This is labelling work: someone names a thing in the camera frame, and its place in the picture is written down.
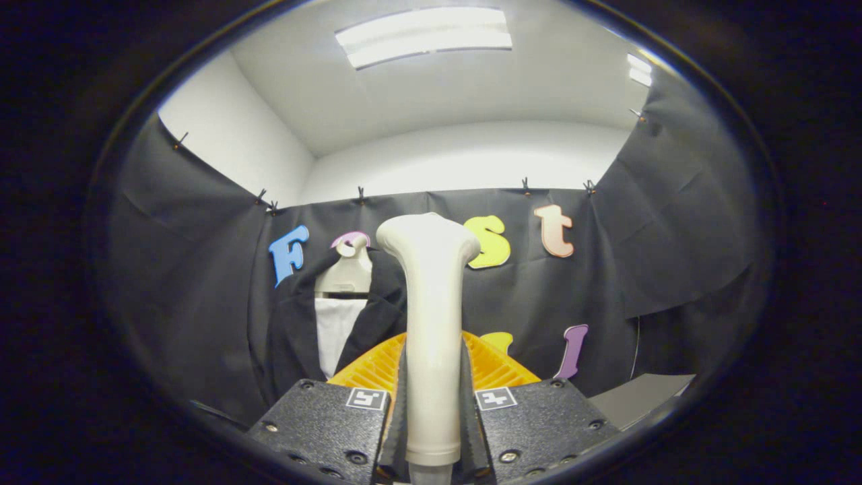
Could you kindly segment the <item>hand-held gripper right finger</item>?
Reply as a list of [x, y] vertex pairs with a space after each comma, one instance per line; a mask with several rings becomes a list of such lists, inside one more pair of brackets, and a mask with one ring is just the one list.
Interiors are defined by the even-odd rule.
[[471, 333], [463, 340], [461, 483], [525, 482], [619, 433], [569, 381], [541, 380]]

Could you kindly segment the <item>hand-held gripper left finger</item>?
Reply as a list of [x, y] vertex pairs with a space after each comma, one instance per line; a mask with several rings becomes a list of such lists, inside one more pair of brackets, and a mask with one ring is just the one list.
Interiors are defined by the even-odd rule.
[[329, 381], [299, 380], [247, 436], [283, 459], [343, 482], [394, 482], [385, 445], [396, 416], [405, 334], [376, 345]]

